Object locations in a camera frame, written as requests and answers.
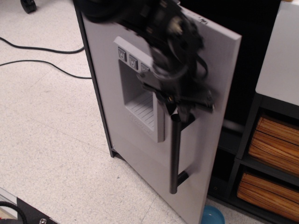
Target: black shelf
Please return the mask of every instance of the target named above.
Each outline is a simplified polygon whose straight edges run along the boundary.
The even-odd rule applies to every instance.
[[[242,136],[240,134],[234,133],[229,129],[222,128],[218,148],[236,155],[241,143],[241,138]]]
[[[241,200],[236,195],[236,191],[232,193],[229,200],[227,200],[227,203],[273,224],[298,224],[295,221],[292,221],[283,216],[277,215],[273,212],[267,211],[255,205],[252,205],[244,200]]]
[[[297,187],[299,187],[299,178],[295,177],[291,174],[285,173],[279,169],[275,169],[272,167],[269,167],[263,163],[260,163],[259,161],[254,160],[250,155],[246,154],[244,155],[242,160],[235,159],[235,161],[241,163],[244,166],[247,166],[249,168],[255,169],[257,171],[263,172],[265,174],[268,174],[270,176],[273,176],[275,178],[278,178],[282,181],[285,181],[287,183],[293,184]]]
[[[278,99],[263,96],[260,107],[288,117],[299,119],[299,106]]]
[[[223,198],[228,186],[228,182],[218,177],[212,176],[210,180],[208,193],[214,197]]]

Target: black handle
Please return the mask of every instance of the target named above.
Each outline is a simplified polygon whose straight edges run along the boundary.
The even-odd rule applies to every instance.
[[[181,143],[181,132],[189,124],[191,124],[195,118],[190,116],[188,123],[182,123],[178,114],[171,115],[171,173],[170,173],[170,193],[176,194],[178,186],[188,179],[189,175],[183,171],[178,175],[179,164],[179,150]]]

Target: shelf unit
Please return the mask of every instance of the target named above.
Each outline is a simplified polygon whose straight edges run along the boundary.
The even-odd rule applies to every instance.
[[[290,219],[266,211],[246,201],[243,201],[236,196],[241,175],[244,170],[248,169],[274,180],[279,180],[288,186],[291,185],[295,189],[298,189],[299,187],[299,176],[295,176],[275,167],[260,163],[248,154],[253,130],[255,129],[260,114],[264,111],[275,113],[276,116],[281,116],[282,119],[289,118],[296,124],[299,122],[299,106],[256,93],[242,136],[240,137],[238,134],[235,134],[235,136],[230,136],[233,134],[233,132],[230,132],[230,135],[228,135],[226,130],[222,130],[224,133],[221,133],[222,138],[220,138],[217,153],[222,154],[225,152],[227,154],[231,154],[231,156],[234,156],[234,160],[232,164],[227,164],[228,166],[232,167],[230,173],[227,174],[229,175],[228,180],[227,178],[224,180],[223,178],[215,177],[212,174],[208,193],[212,197],[220,199],[223,202],[231,204],[232,206],[244,210],[245,212],[248,212],[265,221],[274,224],[295,224],[296,222]],[[221,164],[215,162],[214,169],[220,168]]]

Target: drip tray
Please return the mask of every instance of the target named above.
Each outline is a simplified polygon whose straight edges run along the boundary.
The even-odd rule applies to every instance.
[[[128,110],[137,117],[143,124],[154,131],[155,119],[153,108],[153,94],[146,92],[141,96],[130,101],[127,105]]]

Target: refrigerator door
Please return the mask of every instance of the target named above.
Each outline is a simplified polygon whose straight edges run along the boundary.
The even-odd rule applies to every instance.
[[[205,205],[241,37],[183,9],[204,38],[199,55],[209,67],[206,84],[213,113],[192,110],[196,120],[182,131],[179,173],[189,178],[170,193],[171,120],[156,96],[142,89],[136,74],[151,69],[147,43],[119,24],[96,24],[83,17],[99,88],[106,134],[118,152],[189,224],[199,224]]]

